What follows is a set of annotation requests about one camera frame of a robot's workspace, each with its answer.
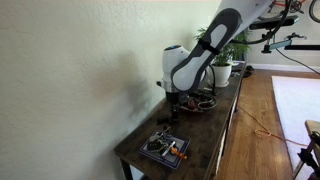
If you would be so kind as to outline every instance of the wire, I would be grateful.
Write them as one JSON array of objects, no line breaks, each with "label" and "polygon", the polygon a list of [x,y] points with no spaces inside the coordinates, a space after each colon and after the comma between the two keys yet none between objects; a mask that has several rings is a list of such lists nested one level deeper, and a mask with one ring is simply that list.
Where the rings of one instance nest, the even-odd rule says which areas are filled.
[{"label": "wire", "polygon": [[[276,35],[273,36],[273,43],[275,43],[275,42],[276,42]],[[278,53],[280,53],[283,57],[289,59],[290,61],[293,61],[293,62],[296,62],[296,63],[298,63],[298,64],[301,64],[302,66],[305,66],[306,68],[308,68],[308,69],[310,69],[311,71],[313,71],[313,72],[317,73],[318,75],[320,75],[320,73],[319,73],[318,71],[312,69],[312,68],[309,67],[308,65],[305,65],[305,64],[303,64],[302,62],[300,62],[300,61],[298,61],[298,60],[295,60],[295,59],[292,59],[292,58],[286,56],[286,55],[283,54],[281,51],[279,51],[278,48],[277,48],[276,50],[277,50]]]},{"label": "wire", "polygon": [[305,144],[301,144],[301,143],[292,141],[292,140],[290,140],[290,139],[282,138],[282,137],[280,137],[280,136],[278,136],[278,135],[275,135],[275,134],[271,133],[271,131],[269,131],[257,118],[255,118],[253,115],[251,115],[250,113],[248,113],[248,112],[247,112],[243,107],[241,107],[240,105],[238,105],[238,107],[240,107],[240,108],[241,108],[246,114],[248,114],[251,118],[253,118],[254,120],[256,120],[256,121],[260,124],[260,126],[264,129],[264,130],[261,130],[261,129],[255,130],[254,132],[255,132],[256,134],[260,134],[260,135],[266,134],[266,135],[263,135],[263,136],[272,136],[272,137],[278,138],[278,139],[280,139],[280,140],[282,140],[282,141],[291,142],[291,143],[293,143],[293,144],[295,144],[295,145],[305,146],[305,147],[308,146],[308,145],[305,145]]},{"label": "wire", "polygon": [[273,31],[271,31],[270,33],[267,33],[266,36],[264,36],[263,38],[261,38],[260,40],[255,40],[255,41],[237,41],[237,40],[233,40],[232,43],[238,43],[238,44],[247,44],[247,45],[252,45],[252,44],[259,44],[262,43],[270,38],[272,38],[272,36],[274,36],[279,29],[282,27],[282,25],[284,24],[287,15],[290,11],[290,7],[291,7],[291,3],[293,0],[286,0],[286,7],[284,10],[284,13],[281,17],[281,20],[278,22],[277,26],[274,28]]},{"label": "wire", "polygon": [[309,67],[308,65],[305,65],[305,64],[303,64],[302,62],[300,62],[300,61],[298,61],[298,60],[289,58],[288,56],[284,55],[284,54],[283,54],[281,51],[279,51],[278,49],[276,49],[276,50],[277,50],[283,57],[289,59],[290,61],[294,61],[294,62],[296,62],[296,63],[299,63],[299,64],[301,64],[302,66],[305,66],[306,68],[308,68],[308,69],[310,69],[311,71],[313,71],[313,72],[317,73],[318,75],[320,75],[320,73],[319,73],[318,71],[312,69],[312,68]]},{"label": "wire", "polygon": [[209,67],[210,67],[210,69],[211,69],[211,72],[212,72],[212,90],[211,90],[211,94],[212,95],[215,95],[216,94],[216,92],[214,91],[215,90],[215,88],[216,88],[216,75],[214,74],[214,69],[213,69],[213,67],[211,66],[211,64],[209,64]]}]

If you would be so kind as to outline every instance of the green plant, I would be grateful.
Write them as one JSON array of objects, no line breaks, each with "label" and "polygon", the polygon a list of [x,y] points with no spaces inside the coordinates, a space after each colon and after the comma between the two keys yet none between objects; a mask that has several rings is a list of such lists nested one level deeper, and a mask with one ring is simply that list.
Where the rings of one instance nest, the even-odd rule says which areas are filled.
[{"label": "green plant", "polygon": [[[197,31],[199,32],[199,34],[194,36],[193,38],[198,41],[206,32],[206,29],[200,28]],[[246,41],[249,35],[249,31],[243,31],[242,33],[238,34],[234,38],[234,40]],[[228,43],[221,49],[220,54],[215,57],[213,64],[215,66],[229,66],[227,62],[230,59],[238,59],[243,53],[247,53],[249,49],[250,46],[246,44]]]}]

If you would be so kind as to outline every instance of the dark wooden table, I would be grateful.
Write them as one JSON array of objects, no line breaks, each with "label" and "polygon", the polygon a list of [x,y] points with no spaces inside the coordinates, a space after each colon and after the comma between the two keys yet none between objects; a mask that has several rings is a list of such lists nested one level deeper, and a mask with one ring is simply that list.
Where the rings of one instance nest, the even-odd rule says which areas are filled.
[{"label": "dark wooden table", "polygon": [[239,76],[230,77],[229,85],[217,88],[219,91],[217,106],[206,113],[192,113],[181,110],[179,122],[171,126],[170,133],[190,140],[186,154],[187,160],[182,160],[177,169],[166,167],[139,153],[140,147],[155,130],[162,130],[163,125],[157,125],[157,119],[170,114],[167,102],[129,134],[115,149],[120,158],[126,179],[132,179],[132,165],[150,179],[212,179],[217,161],[223,133],[228,128],[232,107],[239,95],[244,67]]}]

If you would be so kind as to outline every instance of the hardwood floor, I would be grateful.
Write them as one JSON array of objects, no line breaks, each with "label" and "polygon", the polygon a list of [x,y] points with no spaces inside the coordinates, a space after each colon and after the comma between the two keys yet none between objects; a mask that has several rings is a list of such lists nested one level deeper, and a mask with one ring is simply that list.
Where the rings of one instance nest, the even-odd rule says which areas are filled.
[{"label": "hardwood floor", "polygon": [[[271,76],[319,78],[315,73],[255,70],[243,80],[239,106],[257,118],[272,133],[283,137],[274,100]],[[243,109],[233,115],[227,145],[216,180],[285,180],[292,169],[286,143],[257,136],[262,127]]]}]

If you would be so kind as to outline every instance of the white rug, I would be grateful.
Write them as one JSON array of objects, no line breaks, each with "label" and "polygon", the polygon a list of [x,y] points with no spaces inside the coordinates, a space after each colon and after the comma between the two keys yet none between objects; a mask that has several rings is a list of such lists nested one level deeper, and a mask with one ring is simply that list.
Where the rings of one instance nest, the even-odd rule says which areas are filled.
[{"label": "white rug", "polygon": [[[309,144],[304,122],[320,121],[320,80],[272,76],[272,82],[285,138]],[[292,168],[295,169],[300,161],[297,153],[304,147],[290,142],[287,142],[287,147]],[[311,167],[304,165],[297,179],[306,180],[312,172]]]}]

